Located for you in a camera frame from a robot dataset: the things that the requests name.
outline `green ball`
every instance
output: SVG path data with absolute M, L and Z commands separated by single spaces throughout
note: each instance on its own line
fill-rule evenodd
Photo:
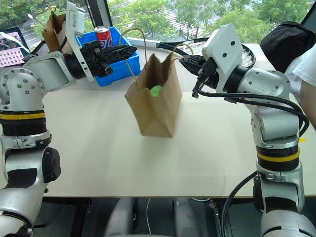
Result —
M 150 94 L 153 97 L 158 97 L 160 92 L 161 92 L 161 90 L 162 90 L 162 86 L 161 85 L 155 85 L 153 88 L 151 88 Z

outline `black backpack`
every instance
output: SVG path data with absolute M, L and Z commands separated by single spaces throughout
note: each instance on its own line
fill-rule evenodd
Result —
M 303 25 L 286 21 L 271 31 L 260 43 L 264 54 L 277 71 L 285 72 L 293 59 L 316 43 L 316 35 Z

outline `yellow stripe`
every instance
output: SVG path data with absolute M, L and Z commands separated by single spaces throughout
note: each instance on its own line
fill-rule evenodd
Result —
M 264 156 L 262 154 L 257 154 L 257 156 L 261 159 L 264 159 L 266 161 L 272 161 L 272 162 L 287 162 L 287 161 L 291 161 L 294 160 L 296 158 L 298 158 L 298 156 L 300 155 L 300 149 L 298 150 L 298 152 L 294 155 L 291 155 L 289 157 L 267 157 Z
M 25 114 L 25 115 L 2 115 L 0 114 L 0 119 L 5 120 L 25 120 L 25 119 L 40 119 L 44 118 L 45 113 L 39 113 L 39 114 Z

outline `laptop screen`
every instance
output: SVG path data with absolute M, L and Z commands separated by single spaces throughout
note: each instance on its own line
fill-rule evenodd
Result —
M 0 67 L 22 66 L 30 54 L 18 28 L 0 31 Z

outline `window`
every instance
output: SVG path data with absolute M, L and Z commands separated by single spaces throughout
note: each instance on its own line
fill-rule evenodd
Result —
M 147 39 L 183 41 L 208 37 L 233 23 L 243 43 L 259 43 L 284 21 L 301 22 L 309 0 L 107 0 L 112 23 L 121 32 L 141 28 Z M 128 36 L 140 38 L 138 32 Z
M 67 0 L 1 0 L 0 28 L 19 27 L 30 51 L 32 51 L 43 40 L 41 32 L 44 26 L 42 24 L 45 24 L 51 15 L 51 9 L 49 8 L 55 6 L 57 15 L 66 13 L 66 2 Z M 93 31 L 93 24 L 85 6 L 85 1 L 75 0 L 75 2 L 78 2 L 86 10 L 85 32 Z

